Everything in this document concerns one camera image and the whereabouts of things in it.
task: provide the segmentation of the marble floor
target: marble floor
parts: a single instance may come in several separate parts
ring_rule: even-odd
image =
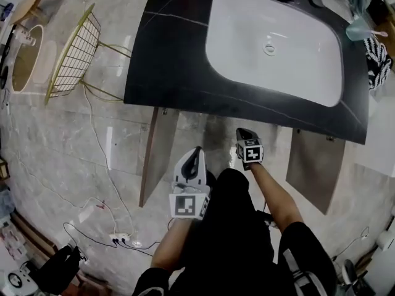
[[[146,1],[43,0],[41,8],[51,15],[44,29],[44,41],[55,41],[59,56],[78,19],[95,2],[94,13],[102,26],[101,40],[132,48]],[[323,215],[285,182],[291,129],[190,112],[180,114],[168,172],[144,208],[139,208],[152,107],[106,103],[88,93],[94,127],[109,158],[109,174],[131,214],[130,221],[107,176],[106,160],[91,127],[89,103],[83,88],[79,86],[69,96],[51,99],[46,107],[47,83],[30,81],[23,92],[14,93],[11,73],[18,46],[19,42],[12,43],[7,58],[11,69],[6,86],[11,94],[9,105],[0,110],[2,156],[9,162],[9,186],[17,209],[59,247],[70,240],[63,229],[64,222],[73,223],[97,241],[110,243],[109,234],[114,229],[111,214],[94,200],[85,204],[90,197],[104,201],[111,208],[119,231],[134,230],[133,243],[147,247],[160,241],[170,219],[168,194],[174,164],[186,151],[201,145],[209,170],[215,175],[226,167],[241,169],[234,147],[235,129],[239,126],[260,135],[265,148],[264,165],[294,197],[306,224],[329,255],[342,251],[369,226],[368,238],[357,240],[338,258],[339,262],[346,257],[358,259],[372,247],[389,220],[395,194],[394,179],[356,165],[355,144],[346,144],[338,185],[329,211]],[[126,58],[108,49],[98,49],[85,80],[123,96],[127,67]],[[250,173],[245,174],[250,180],[254,205],[262,209],[264,200],[257,185]],[[68,230],[89,258],[82,270],[106,280],[118,293],[130,295],[151,258],[132,250],[95,244],[72,228]],[[272,238],[276,250],[280,234],[275,229]]]

